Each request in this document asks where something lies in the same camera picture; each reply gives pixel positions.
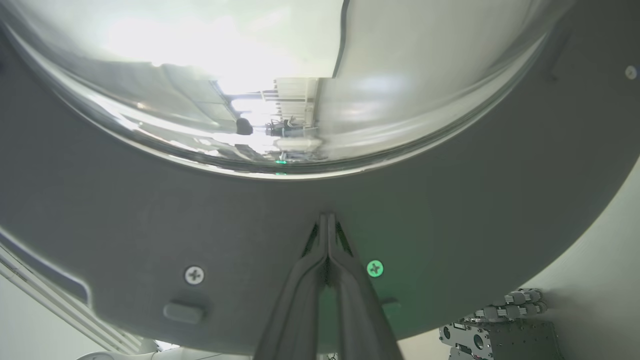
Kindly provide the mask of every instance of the green light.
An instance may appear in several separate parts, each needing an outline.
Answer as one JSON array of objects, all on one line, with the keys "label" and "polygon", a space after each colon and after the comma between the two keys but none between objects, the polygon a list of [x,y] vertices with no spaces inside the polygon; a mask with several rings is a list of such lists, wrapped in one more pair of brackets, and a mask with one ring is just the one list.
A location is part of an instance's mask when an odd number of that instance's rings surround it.
[{"label": "green light", "polygon": [[371,277],[378,277],[385,271],[385,267],[378,260],[372,260],[367,265],[367,272]]}]

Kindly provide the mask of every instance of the dark gray plastic surface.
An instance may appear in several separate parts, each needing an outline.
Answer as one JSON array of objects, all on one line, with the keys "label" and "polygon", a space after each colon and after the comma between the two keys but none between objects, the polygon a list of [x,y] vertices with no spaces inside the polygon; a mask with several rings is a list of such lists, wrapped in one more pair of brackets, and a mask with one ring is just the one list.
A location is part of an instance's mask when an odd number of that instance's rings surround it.
[{"label": "dark gray plastic surface", "polygon": [[[208,174],[119,142],[66,108],[3,39],[0,227],[84,283],[107,321],[250,353],[318,214],[332,211],[363,263],[384,264],[372,283],[401,306],[389,318],[396,336],[438,327],[547,266],[625,180],[640,151],[640,81],[624,76],[640,64],[638,13],[635,0],[579,1],[565,51],[557,38],[462,134],[387,168],[296,182]],[[198,287],[184,282],[190,265],[206,272]],[[319,351],[329,352],[336,308],[323,295]],[[207,316],[171,321],[173,300]]]}]

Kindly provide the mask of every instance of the gray oval button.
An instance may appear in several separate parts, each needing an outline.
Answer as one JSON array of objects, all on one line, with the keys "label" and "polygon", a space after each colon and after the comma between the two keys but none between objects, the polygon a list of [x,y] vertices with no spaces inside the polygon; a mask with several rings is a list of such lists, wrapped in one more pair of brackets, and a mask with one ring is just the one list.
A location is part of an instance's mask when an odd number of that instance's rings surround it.
[{"label": "gray oval button", "polygon": [[167,319],[191,324],[200,322],[204,317],[203,309],[200,309],[196,306],[176,304],[174,302],[170,302],[169,304],[165,305],[163,313],[164,317],[166,317]]}]

